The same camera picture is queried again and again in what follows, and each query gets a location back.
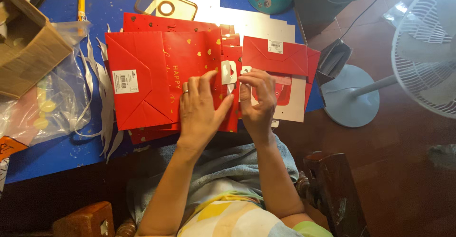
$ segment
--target red tile floor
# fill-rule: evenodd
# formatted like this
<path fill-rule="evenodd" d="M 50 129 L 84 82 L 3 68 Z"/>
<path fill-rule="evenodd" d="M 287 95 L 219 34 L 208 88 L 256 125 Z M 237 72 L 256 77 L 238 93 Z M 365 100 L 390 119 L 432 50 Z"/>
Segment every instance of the red tile floor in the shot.
<path fill-rule="evenodd" d="M 372 1 L 350 3 L 309 46 L 321 50 L 342 36 Z M 399 1 L 413 0 L 378 0 L 343 38 L 353 48 L 347 63 L 375 81 L 393 74 L 395 28 L 381 16 Z M 456 236 L 456 171 L 434 167 L 426 154 L 456 143 L 456 120 L 427 111 L 399 85 L 379 92 L 379 112 L 364 127 L 344 128 L 318 110 L 306 113 L 304 124 L 280 122 L 275 133 L 298 165 L 316 150 L 347 155 L 372 236 Z"/>
<path fill-rule="evenodd" d="M 310 47 L 325 48 L 342 36 L 372 1 L 351 3 L 327 30 L 309 40 Z M 374 80 L 393 73 L 395 29 L 381 15 L 398 1 L 378 0 L 343 38 L 354 49 L 348 63 Z M 456 171 L 436 168 L 426 154 L 430 146 L 456 143 L 456 120 L 427 111 L 399 85 L 380 90 L 378 115 L 362 128 L 341 127 L 318 110 L 306 113 L 304 123 L 282 121 L 275 132 L 298 167 L 316 150 L 347 155 L 372 236 L 456 236 Z M 118 226 L 128 216 L 125 182 L 136 174 L 135 163 L 145 159 L 157 172 L 162 170 L 160 157 L 150 151 L 6 185 L 0 234 L 49 229 L 54 220 L 101 200 L 112 203 Z"/>

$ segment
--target colorful shirt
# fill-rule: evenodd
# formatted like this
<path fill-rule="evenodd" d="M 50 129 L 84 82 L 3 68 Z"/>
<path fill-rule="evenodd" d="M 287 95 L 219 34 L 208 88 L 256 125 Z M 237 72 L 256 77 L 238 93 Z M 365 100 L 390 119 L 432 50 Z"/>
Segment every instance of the colorful shirt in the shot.
<path fill-rule="evenodd" d="M 225 179 L 212 183 L 207 189 L 220 190 L 231 184 L 231 180 Z M 331 233 L 314 222 L 301 222 L 293 229 L 288 228 L 279 218 L 263 209 L 263 204 L 260 195 L 245 190 L 229 190 L 216 196 L 206 195 L 177 236 L 332 237 Z"/>

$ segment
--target pen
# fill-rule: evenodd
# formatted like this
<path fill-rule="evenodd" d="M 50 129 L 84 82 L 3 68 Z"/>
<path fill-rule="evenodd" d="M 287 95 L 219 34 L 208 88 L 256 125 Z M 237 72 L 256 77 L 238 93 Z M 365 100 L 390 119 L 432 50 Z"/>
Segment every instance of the pen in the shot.
<path fill-rule="evenodd" d="M 77 10 L 78 10 L 78 12 L 77 12 L 78 21 L 87 20 L 87 18 L 85 16 L 85 0 L 79 0 Z"/>

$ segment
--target clear phone case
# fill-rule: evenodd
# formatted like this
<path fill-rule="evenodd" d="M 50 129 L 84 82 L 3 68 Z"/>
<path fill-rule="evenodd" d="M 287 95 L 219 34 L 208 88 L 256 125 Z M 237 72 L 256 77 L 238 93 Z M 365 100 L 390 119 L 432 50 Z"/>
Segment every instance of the clear phone case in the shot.
<path fill-rule="evenodd" d="M 193 21 L 198 7 L 187 0 L 136 0 L 134 10 L 137 13 L 159 17 Z"/>

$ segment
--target blue towel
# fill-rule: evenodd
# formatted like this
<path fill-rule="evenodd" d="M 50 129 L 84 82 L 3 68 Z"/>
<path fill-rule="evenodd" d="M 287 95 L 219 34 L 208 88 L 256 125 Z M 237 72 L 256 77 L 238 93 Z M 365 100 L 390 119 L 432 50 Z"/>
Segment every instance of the blue towel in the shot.
<path fill-rule="evenodd" d="M 277 136 L 275 139 L 288 174 L 295 183 L 299 175 L 298 169 L 294 164 L 294 159 L 288 148 Z M 174 144 L 159 149 L 163 163 L 169 163 L 175 148 L 176 145 Z M 132 179 L 128 182 L 127 204 L 136 225 L 139 225 L 141 222 L 144 211 L 154 195 L 162 175 L 163 173 L 148 178 Z M 225 150 L 205 150 L 193 170 L 188 196 L 190 197 L 205 184 L 224 177 L 242 183 L 254 190 L 258 195 L 262 195 L 259 182 L 257 151 L 253 143 Z"/>

